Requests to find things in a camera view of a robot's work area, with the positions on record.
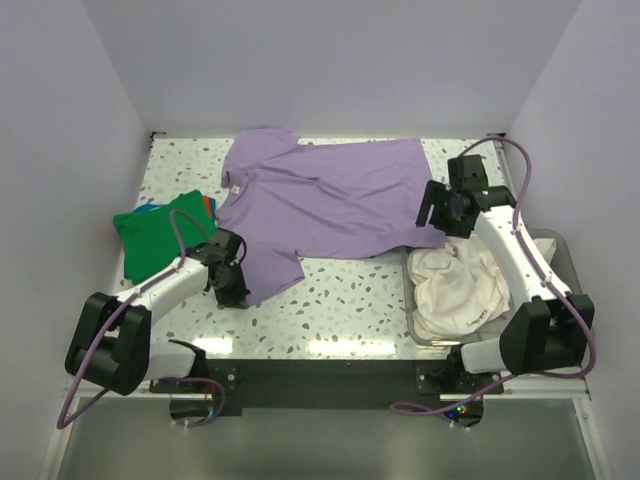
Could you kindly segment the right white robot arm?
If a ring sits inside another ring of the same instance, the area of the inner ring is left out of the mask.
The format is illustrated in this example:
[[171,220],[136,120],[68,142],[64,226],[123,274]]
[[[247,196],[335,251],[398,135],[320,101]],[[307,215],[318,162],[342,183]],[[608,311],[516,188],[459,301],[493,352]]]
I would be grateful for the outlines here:
[[469,392],[481,374],[557,375],[578,366],[593,340],[595,307],[575,293],[545,261],[526,229],[517,202],[505,186],[489,183],[478,155],[448,161],[448,183],[427,183],[416,223],[431,225],[450,238],[477,235],[504,275],[515,313],[495,338],[452,348],[445,379]]

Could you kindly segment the purple t-shirt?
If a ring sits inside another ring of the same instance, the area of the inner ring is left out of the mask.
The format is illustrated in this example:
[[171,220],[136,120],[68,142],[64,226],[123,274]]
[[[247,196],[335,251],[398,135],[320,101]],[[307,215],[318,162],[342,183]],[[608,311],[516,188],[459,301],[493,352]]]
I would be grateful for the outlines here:
[[302,281],[301,258],[442,247],[443,233],[415,224],[431,178],[417,139],[315,145],[285,130],[242,132],[223,164],[228,196],[216,217],[248,245],[248,304]]

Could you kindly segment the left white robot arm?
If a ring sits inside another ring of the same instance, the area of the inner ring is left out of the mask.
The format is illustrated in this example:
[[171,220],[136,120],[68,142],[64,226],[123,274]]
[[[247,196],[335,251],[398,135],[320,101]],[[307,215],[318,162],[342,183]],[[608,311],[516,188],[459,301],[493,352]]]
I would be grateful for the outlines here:
[[152,328],[203,292],[212,291],[222,309],[246,309],[245,256],[244,239],[219,229],[145,283],[116,294],[91,295],[65,358],[66,372],[120,395],[151,380],[172,379],[185,392],[200,390],[207,380],[204,351],[179,340],[154,344]]

